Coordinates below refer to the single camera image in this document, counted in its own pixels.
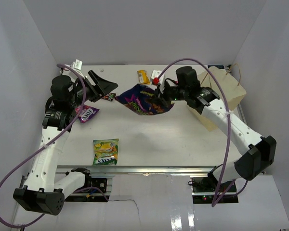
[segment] candy wrapper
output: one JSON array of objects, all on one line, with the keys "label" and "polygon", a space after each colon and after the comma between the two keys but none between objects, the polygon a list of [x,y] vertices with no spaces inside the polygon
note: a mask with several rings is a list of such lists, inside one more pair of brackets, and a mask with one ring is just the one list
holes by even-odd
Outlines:
[{"label": "candy wrapper", "polygon": [[116,165],[119,139],[93,141],[93,165]]},{"label": "candy wrapper", "polygon": [[[80,110],[80,106],[75,108],[75,110],[76,110],[76,113],[78,113]],[[82,124],[88,122],[90,119],[92,119],[98,113],[99,110],[100,109],[84,105],[82,112],[79,115],[80,122]]]},{"label": "candy wrapper", "polygon": [[137,71],[137,74],[138,74],[139,82],[141,84],[150,84],[150,80],[148,76],[146,75],[146,71],[140,70],[140,71]]},{"label": "candy wrapper", "polygon": [[115,93],[108,93],[106,96],[104,96],[102,99],[108,100],[108,101],[113,101],[116,97]]},{"label": "candy wrapper", "polygon": [[155,96],[153,89],[141,84],[136,84],[117,96],[116,100],[139,115],[157,115],[173,107],[173,104],[165,106],[161,99]]}]

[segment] purple snack bag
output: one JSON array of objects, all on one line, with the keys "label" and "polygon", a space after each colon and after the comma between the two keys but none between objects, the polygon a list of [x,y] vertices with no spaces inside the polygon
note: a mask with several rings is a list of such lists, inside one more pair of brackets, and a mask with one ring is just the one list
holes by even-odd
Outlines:
[{"label": "purple snack bag", "polygon": [[[75,110],[76,110],[76,113],[78,113],[80,110],[80,106],[75,108]],[[88,122],[90,119],[92,119],[98,113],[99,110],[100,109],[84,105],[83,110],[79,115],[80,122],[82,124],[85,122]]]},{"label": "purple snack bag", "polygon": [[169,111],[173,103],[165,105],[154,90],[142,84],[136,84],[116,97],[116,100],[139,115],[157,115]]}]

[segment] white enclosure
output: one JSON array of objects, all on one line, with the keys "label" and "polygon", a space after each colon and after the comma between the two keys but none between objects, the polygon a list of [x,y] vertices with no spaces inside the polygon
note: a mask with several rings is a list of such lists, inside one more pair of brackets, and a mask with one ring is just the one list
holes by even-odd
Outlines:
[{"label": "white enclosure", "polygon": [[[247,123],[277,140],[267,172],[289,219],[289,0],[0,0],[0,180],[38,147],[56,63],[183,57],[240,65]],[[27,166],[15,172],[0,191],[7,221],[26,173]]]}]

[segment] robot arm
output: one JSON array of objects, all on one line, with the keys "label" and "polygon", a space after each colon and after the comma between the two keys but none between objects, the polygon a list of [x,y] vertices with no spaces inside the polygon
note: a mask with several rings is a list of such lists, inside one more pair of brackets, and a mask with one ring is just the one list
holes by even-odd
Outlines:
[{"label": "robot arm", "polygon": [[[81,76],[79,69],[72,67]],[[118,87],[89,71],[89,76],[95,82],[92,85],[87,77],[83,77],[86,87],[86,100],[96,102]],[[76,116],[75,108],[83,98],[80,81],[71,81],[69,76],[60,75],[52,80],[52,97],[46,103],[45,118],[42,123],[42,138],[40,147],[45,146],[65,129]],[[86,185],[89,172],[76,168],[58,181],[54,182],[60,153],[70,130],[60,136],[54,143],[44,149],[34,158],[32,169],[22,189],[15,189],[13,198],[27,211],[57,215],[62,210],[64,200],[76,189]]]},{"label": "robot arm", "polygon": [[[210,119],[224,134],[227,134],[227,111],[219,95],[211,88],[201,87],[197,74],[190,66],[176,70],[178,83],[170,86],[165,79],[158,86],[156,95],[164,104],[171,101],[185,100],[201,115]],[[222,183],[237,178],[252,180],[273,163],[276,141],[273,137],[264,138],[243,123],[231,113],[231,141],[241,153],[241,157],[232,163],[227,163]],[[208,177],[216,185],[221,174],[222,165],[215,167]]]}]

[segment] white table surface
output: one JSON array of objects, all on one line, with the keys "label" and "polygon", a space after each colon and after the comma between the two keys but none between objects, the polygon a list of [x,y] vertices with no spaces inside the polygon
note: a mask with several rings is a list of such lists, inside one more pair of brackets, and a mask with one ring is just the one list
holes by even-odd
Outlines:
[{"label": "white table surface", "polygon": [[[175,65],[166,77],[176,79]],[[121,94],[139,83],[137,70],[162,70],[165,65],[96,65],[83,66],[85,75],[93,70],[100,77],[118,83],[113,92]],[[198,74],[204,69],[193,65]],[[215,166],[222,163],[226,136],[220,131],[208,132],[187,109],[186,102],[176,102],[161,115],[137,115],[117,101],[87,102],[100,111],[89,122],[73,125],[66,141],[59,165],[91,165],[93,140],[119,138],[118,164],[120,166]],[[231,144],[228,161],[240,157]]]}]

